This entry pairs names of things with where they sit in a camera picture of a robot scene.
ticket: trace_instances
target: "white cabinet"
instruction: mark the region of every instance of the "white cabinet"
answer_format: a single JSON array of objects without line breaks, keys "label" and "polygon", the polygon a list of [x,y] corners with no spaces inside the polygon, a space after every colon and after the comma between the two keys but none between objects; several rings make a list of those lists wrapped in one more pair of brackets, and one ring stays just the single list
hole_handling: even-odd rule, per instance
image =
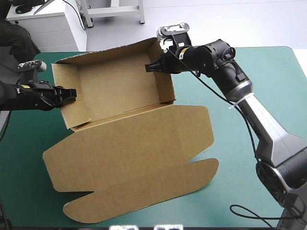
[{"label": "white cabinet", "polygon": [[[69,3],[77,9],[74,0]],[[31,12],[16,14],[10,8],[7,20],[25,28],[41,52],[86,51],[86,32],[74,9],[62,0],[55,0],[36,15],[36,6]]]}]

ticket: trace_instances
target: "cardboard box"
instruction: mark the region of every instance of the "cardboard box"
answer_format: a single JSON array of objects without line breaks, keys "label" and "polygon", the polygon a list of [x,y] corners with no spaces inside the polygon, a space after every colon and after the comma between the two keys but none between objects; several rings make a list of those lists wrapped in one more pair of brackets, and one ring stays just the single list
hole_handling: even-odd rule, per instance
[{"label": "cardboard box", "polygon": [[216,159],[188,161],[213,143],[204,106],[172,105],[171,76],[147,73],[162,49],[156,38],[59,60],[56,85],[77,89],[61,108],[74,133],[44,153],[59,192],[93,191],[67,203],[79,222],[107,220],[204,187]]}]

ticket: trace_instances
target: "cable tie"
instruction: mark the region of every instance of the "cable tie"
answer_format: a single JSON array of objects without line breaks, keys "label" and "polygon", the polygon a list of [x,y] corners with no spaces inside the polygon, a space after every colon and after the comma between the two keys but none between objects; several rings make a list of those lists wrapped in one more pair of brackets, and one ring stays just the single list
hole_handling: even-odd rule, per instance
[{"label": "cable tie", "polygon": [[236,103],[234,103],[232,106],[229,107],[229,109],[232,109],[234,107],[236,107],[240,102],[244,101],[245,99],[247,99],[248,97],[255,95],[253,92],[249,93],[248,95],[242,97],[239,101],[237,101]]}]

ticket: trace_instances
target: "box lid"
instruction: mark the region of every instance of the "box lid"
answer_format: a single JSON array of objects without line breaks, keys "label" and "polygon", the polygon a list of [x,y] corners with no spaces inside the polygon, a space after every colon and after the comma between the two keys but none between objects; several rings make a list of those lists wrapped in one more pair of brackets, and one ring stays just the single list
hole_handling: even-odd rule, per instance
[{"label": "box lid", "polygon": [[205,186],[218,161],[188,161],[212,143],[206,107],[160,104],[89,124],[43,158],[57,191],[94,191],[64,207],[70,218],[92,223]]}]

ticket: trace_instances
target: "box side wall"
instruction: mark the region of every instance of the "box side wall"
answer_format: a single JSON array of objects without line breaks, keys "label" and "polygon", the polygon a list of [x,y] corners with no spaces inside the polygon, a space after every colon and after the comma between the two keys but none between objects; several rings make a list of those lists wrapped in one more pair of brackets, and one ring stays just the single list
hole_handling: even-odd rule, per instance
[{"label": "box side wall", "polygon": [[52,72],[56,85],[77,90],[76,102],[61,108],[66,127],[71,128],[91,121],[83,100],[78,67],[76,65],[52,64]]},{"label": "box side wall", "polygon": [[136,52],[145,51],[157,38],[149,38],[131,45],[121,46],[113,49],[108,49],[98,52],[90,52],[86,54],[76,55],[57,61],[56,63],[62,64],[75,64],[78,66],[88,65],[104,60],[121,58]]},{"label": "box side wall", "polygon": [[[157,40],[151,44],[150,47],[148,47],[147,52],[150,62],[154,62],[163,54],[163,50],[161,49]],[[163,103],[175,100],[175,92],[171,75],[167,73],[154,72],[154,76],[159,91],[160,102]]]}]

